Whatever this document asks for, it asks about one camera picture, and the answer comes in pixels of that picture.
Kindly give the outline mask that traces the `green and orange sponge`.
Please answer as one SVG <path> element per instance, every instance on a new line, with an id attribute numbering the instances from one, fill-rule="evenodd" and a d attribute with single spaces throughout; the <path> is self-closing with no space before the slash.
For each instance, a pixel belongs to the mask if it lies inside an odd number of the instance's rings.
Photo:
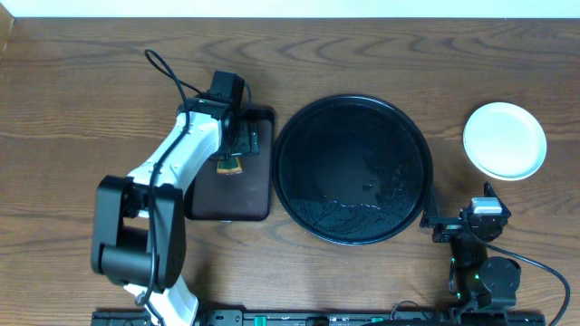
<path id="1" fill-rule="evenodd" d="M 217 173 L 219 175 L 236 175 L 242 172 L 243 169 L 239 157 L 230 157 L 217 163 Z"/>

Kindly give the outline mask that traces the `pale green plate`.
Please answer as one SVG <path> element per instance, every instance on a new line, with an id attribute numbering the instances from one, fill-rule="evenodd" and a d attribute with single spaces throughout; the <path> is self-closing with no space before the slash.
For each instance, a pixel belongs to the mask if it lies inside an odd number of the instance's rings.
<path id="1" fill-rule="evenodd" d="M 546 134 L 527 110 L 491 102 L 468 118 L 462 142 L 470 162 L 489 177 L 518 181 L 534 175 L 547 153 Z"/>

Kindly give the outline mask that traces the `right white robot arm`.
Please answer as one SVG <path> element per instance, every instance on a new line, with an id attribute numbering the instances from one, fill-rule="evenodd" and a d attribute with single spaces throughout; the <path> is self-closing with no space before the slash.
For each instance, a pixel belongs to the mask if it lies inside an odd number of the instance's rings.
<path id="1" fill-rule="evenodd" d="M 512 259 L 488 255 L 511 212 L 484 184 L 484 195 L 473 197 L 455 217 L 440 215 L 435 190 L 430 189 L 420 226 L 432 230 L 434 243 L 450 245 L 449 292 L 458 302 L 448 308 L 456 325 L 507 325 L 506 310 L 517 303 L 521 267 Z"/>

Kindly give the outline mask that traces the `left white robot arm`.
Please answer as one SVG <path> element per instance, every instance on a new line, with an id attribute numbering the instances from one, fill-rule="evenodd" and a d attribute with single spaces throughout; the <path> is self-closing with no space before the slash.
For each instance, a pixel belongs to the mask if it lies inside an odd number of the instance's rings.
<path id="1" fill-rule="evenodd" d="M 190 98 L 155 152 L 97 187 L 91 268 L 134 295 L 145 316 L 117 324 L 192 325 L 198 298 L 181 272 L 188 219 L 260 221 L 270 204 L 273 112 Z"/>

